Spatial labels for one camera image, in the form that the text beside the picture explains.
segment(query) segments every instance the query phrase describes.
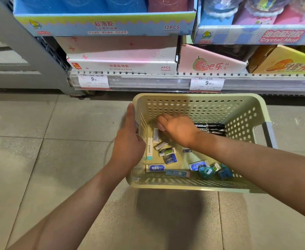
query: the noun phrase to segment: yellow display box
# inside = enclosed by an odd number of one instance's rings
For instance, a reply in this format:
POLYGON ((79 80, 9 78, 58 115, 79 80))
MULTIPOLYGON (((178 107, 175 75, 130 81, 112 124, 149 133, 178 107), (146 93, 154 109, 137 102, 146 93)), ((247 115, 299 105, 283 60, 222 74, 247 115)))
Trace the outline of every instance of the yellow display box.
POLYGON ((305 53, 291 47, 260 46, 249 59, 252 74, 305 74, 305 53))

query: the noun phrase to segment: gray basket handle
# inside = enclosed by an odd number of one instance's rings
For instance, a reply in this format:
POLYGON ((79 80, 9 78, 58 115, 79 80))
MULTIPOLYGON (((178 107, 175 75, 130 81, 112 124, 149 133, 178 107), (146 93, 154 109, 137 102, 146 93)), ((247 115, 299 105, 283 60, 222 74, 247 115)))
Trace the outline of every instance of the gray basket handle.
POLYGON ((265 135, 267 146, 278 149, 278 145, 275 140, 275 135, 274 135, 273 128, 272 128, 272 123, 264 122, 262 124, 262 126, 263 126, 263 133, 265 135))

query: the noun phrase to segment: display box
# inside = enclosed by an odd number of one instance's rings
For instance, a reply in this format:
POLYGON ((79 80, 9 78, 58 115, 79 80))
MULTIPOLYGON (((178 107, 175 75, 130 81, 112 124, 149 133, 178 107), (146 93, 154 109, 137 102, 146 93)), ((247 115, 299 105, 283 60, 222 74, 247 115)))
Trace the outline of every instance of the display box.
POLYGON ((210 52, 193 45, 182 44, 179 73, 242 73, 247 62, 210 52))
POLYGON ((305 45, 305 25, 200 25, 202 4, 192 40, 195 44, 217 45, 305 45))
POLYGON ((305 53, 294 48, 260 46, 249 59, 252 74, 305 74, 305 53))
POLYGON ((76 70, 175 74, 178 36, 55 37, 76 70))
POLYGON ((186 12, 29 14, 14 0, 15 18, 34 36, 190 35, 197 0, 188 0, 186 12))

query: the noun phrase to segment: shopping basket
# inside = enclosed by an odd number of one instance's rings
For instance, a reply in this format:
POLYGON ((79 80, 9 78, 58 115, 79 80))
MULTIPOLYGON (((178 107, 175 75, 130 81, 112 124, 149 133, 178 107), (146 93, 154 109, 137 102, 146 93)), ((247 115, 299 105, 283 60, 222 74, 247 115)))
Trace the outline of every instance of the shopping basket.
MULTIPOLYGON (((277 148, 271 120, 265 101, 256 94, 139 94, 133 100, 135 121, 138 134, 147 142, 156 128, 156 118, 161 113, 182 113, 196 123, 224 123, 227 137, 256 143, 254 128, 262 125, 267 146, 277 148)), ((167 168, 187 170, 188 163, 200 160, 215 160, 193 151, 183 153, 182 147, 176 147, 178 162, 167 168)), ((127 182, 136 188, 163 188, 184 190, 214 190, 243 193, 263 193, 261 189, 233 171, 233 178, 220 180, 202 179, 197 172, 190 178, 167 176, 162 172, 146 172, 146 164, 163 163, 157 151, 153 149, 153 159, 147 160, 146 153, 140 163, 126 177, 127 182)))

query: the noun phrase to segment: price tag holder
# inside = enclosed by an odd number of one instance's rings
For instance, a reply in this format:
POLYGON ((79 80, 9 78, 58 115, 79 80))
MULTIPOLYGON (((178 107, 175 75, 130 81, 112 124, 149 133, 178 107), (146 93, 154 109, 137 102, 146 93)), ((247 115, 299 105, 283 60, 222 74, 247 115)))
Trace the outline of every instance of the price tag holder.
POLYGON ((107 75, 77 75, 84 90, 110 90, 107 75))
POLYGON ((195 77, 191 79, 190 91, 193 92, 218 92, 221 91, 224 78, 216 77, 195 77))

